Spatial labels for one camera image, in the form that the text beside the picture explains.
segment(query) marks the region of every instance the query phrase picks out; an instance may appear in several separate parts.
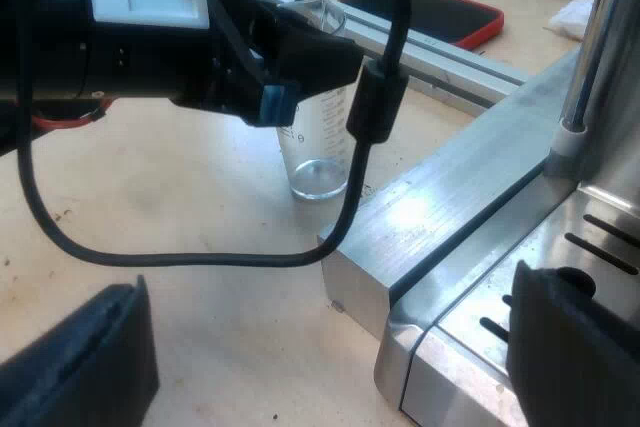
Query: black cord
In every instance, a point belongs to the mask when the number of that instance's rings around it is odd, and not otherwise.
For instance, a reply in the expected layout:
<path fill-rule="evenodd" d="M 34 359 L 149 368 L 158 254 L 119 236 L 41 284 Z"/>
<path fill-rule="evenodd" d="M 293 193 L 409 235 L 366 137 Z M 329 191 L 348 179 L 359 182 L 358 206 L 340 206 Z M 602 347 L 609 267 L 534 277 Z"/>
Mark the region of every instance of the black cord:
<path fill-rule="evenodd" d="M 114 267 L 165 267 L 178 265 L 236 265 L 247 267 L 298 267 L 318 262 L 331 254 L 345 238 L 358 210 L 364 176 L 367 169 L 371 144 L 358 142 L 351 170 L 345 200 L 333 231 L 315 249 L 290 255 L 255 254 L 138 254 L 124 255 L 99 252 L 88 249 L 73 241 L 60 230 L 47 211 L 38 191 L 31 151 L 31 112 L 33 104 L 33 19 L 32 0 L 14 0 L 16 28 L 18 32 L 18 122 L 17 151 L 18 171 L 25 198 L 36 221 L 45 234 L 63 251 L 86 262 Z M 404 19 L 405 14 L 398 16 Z M 398 68 L 402 46 L 406 40 L 408 22 L 401 19 L 400 26 L 394 18 L 389 43 L 385 50 L 384 65 L 389 71 Z"/>
<path fill-rule="evenodd" d="M 411 0 L 393 0 L 393 17 L 387 47 L 382 56 L 382 71 L 393 75 L 400 66 L 400 57 L 411 27 Z"/>

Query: measuring cup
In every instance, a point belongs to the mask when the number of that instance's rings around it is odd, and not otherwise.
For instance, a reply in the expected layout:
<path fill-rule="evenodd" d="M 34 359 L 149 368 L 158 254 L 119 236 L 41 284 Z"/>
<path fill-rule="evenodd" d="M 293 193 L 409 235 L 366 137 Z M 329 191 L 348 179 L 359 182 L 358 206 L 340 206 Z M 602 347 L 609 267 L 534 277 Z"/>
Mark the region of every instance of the measuring cup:
<path fill-rule="evenodd" d="M 304 0 L 278 6 L 333 35 L 344 31 L 344 12 L 330 0 Z M 329 199 L 347 185 L 349 159 L 346 88 L 324 92 L 298 104 L 292 126 L 278 128 L 278 140 L 293 194 Z"/>

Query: red phone case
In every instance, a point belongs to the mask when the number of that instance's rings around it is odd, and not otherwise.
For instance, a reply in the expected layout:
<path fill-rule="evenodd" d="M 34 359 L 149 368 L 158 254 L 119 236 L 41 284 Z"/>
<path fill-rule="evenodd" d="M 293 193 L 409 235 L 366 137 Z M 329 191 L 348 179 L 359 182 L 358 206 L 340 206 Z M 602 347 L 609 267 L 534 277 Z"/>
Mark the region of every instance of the red phone case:
<path fill-rule="evenodd" d="M 500 9 L 496 9 L 495 7 L 491 7 L 486 4 L 482 4 L 480 2 L 475 2 L 473 0 L 456 0 L 458 2 L 463 2 L 466 4 L 470 4 L 476 8 L 484 9 L 495 14 L 495 19 L 491 22 L 485 24 L 480 29 L 472 32 L 467 35 L 465 38 L 458 40 L 457 42 L 453 42 L 452 45 L 456 47 L 460 47 L 466 50 L 473 50 L 476 47 L 484 44 L 489 39 L 497 36 L 500 32 L 502 32 L 502 28 L 504 27 L 504 12 Z"/>

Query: red wire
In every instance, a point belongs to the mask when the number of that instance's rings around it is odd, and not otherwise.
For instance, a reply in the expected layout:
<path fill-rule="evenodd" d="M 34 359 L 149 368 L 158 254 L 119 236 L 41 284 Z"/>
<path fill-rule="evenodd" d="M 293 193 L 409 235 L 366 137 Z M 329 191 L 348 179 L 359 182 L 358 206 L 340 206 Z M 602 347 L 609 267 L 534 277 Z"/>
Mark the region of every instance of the red wire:
<path fill-rule="evenodd" d="M 115 99 L 105 99 L 100 103 L 100 109 L 106 112 L 111 104 L 113 104 Z M 59 129 L 75 129 L 77 127 L 83 127 L 85 125 L 89 125 L 95 119 L 91 114 L 87 114 L 84 117 L 80 117 L 79 119 L 69 119 L 69 120 L 50 120 L 45 119 L 44 117 L 38 117 L 36 115 L 31 116 L 31 120 L 33 121 L 33 125 L 38 127 L 40 130 L 44 130 L 45 132 L 51 132 L 52 130 Z"/>

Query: table surface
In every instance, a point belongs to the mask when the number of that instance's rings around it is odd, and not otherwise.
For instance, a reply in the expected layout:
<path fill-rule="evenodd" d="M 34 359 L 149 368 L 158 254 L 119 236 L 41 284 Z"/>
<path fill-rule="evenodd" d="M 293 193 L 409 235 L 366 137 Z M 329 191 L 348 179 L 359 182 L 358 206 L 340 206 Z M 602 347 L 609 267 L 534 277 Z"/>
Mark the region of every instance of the table surface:
<path fill-rule="evenodd" d="M 542 29 L 568 1 L 504 0 L 508 28 L 487 52 L 541 70 L 575 45 Z M 529 41 L 547 46 L 544 58 Z M 409 91 L 390 141 L 373 149 L 364 196 L 471 120 Z M 165 100 L 119 100 L 96 124 L 36 141 L 34 158 L 47 207 L 65 232 L 123 253 L 300 251 L 315 246 L 342 200 L 291 197 L 273 129 Z M 161 377 L 145 426 L 411 425 L 378 394 L 378 343 L 331 307 L 319 264 L 97 267 L 40 233 L 15 154 L 0 158 L 0 191 L 0 362 L 108 284 L 142 273 Z"/>

